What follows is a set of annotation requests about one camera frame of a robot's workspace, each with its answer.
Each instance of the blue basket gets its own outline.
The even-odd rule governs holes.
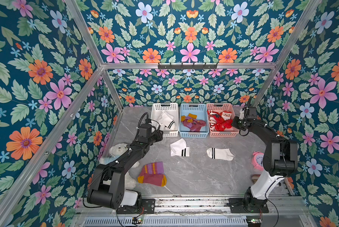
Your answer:
[[[190,129],[180,122],[180,135],[185,138],[206,138],[209,134],[209,124],[207,119],[206,104],[199,103],[182,103],[180,110],[181,116],[188,116],[188,114],[197,115],[197,120],[204,120],[206,125],[200,129],[200,132],[190,132]]]

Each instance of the marble floor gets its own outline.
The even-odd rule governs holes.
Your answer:
[[[240,107],[234,107],[236,114]],[[113,145],[131,143],[136,134],[136,127],[141,115],[151,114],[151,107],[126,107],[123,111],[119,129]],[[244,194],[252,185],[251,175],[260,174],[254,169],[251,158],[254,151],[264,152],[265,144],[254,134],[234,138],[184,138],[190,147],[190,156],[170,156],[170,144],[181,137],[164,137],[154,143],[142,158],[140,166],[131,168],[129,174],[136,179],[143,165],[151,162],[163,162],[167,185],[158,187],[151,184],[139,184],[134,190],[142,194]],[[208,148],[229,148],[235,156],[232,161],[211,159],[207,156]],[[285,184],[275,188],[272,194],[287,195]]]

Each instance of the pink alarm clock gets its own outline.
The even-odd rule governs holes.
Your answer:
[[[255,169],[257,170],[264,170],[263,168],[263,156],[264,153],[262,152],[253,152],[252,164]]]

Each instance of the pink basket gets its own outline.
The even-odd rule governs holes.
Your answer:
[[[234,119],[235,112],[233,106],[230,103],[207,103],[206,104],[207,110],[213,110],[219,113],[222,113],[224,110],[231,111],[230,119]],[[225,129],[225,131],[211,131],[210,130],[210,137],[236,137],[239,134],[239,129],[231,127],[230,129]]]

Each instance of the white teddy bear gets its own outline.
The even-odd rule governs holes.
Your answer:
[[[125,153],[127,151],[127,149],[128,148],[127,148],[126,143],[119,143],[115,146],[112,146],[109,149],[110,157],[106,157],[106,158],[101,157],[99,159],[99,163],[106,165],[106,164],[114,161],[116,159],[114,157],[120,157],[123,153]],[[132,168],[135,168],[135,167],[138,167],[138,166],[139,166],[139,162],[136,162],[136,163],[134,163]],[[127,189],[127,190],[133,190],[135,188],[135,186],[137,185],[137,181],[129,175],[129,172],[127,172],[125,174],[124,181],[125,181],[124,188]],[[111,180],[105,181],[104,183],[107,184],[107,185],[110,185]]]

